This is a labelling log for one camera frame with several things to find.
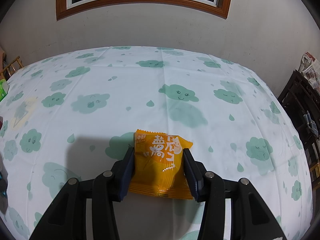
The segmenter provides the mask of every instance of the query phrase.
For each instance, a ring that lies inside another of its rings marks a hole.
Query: cloud print tablecloth
[[[310,225],[299,135],[267,85],[239,64],[178,49],[106,47],[36,62],[9,84],[0,102],[8,181],[0,216],[17,240],[30,237],[69,178],[93,179],[121,160],[136,129],[180,135],[208,170],[248,178],[289,240]],[[115,203],[120,238],[196,239],[203,208],[129,193]]]

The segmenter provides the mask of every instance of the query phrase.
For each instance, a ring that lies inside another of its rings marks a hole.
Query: orange snack package
[[[137,130],[134,133],[135,172],[129,191],[149,196],[192,199],[183,172],[183,148],[192,142],[177,135]]]

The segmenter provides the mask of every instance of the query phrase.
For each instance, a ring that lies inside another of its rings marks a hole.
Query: wall
[[[55,0],[16,0],[0,45],[24,65],[102,46],[143,45],[213,54],[254,70],[280,94],[302,54],[320,59],[320,31],[300,0],[231,0],[227,20],[164,4],[113,5],[56,21]]]

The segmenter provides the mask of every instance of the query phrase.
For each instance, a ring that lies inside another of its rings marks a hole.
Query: brown window trim
[[[94,0],[67,9],[67,0],[56,0],[56,14],[58,21],[72,14],[107,5],[121,3],[165,3],[205,11],[226,19],[229,12],[230,2],[231,0],[219,0],[218,7],[214,7],[194,0]]]

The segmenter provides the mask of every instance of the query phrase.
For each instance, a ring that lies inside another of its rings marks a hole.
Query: green package
[[[0,80],[0,101],[4,99],[9,90],[9,85],[5,79]]]

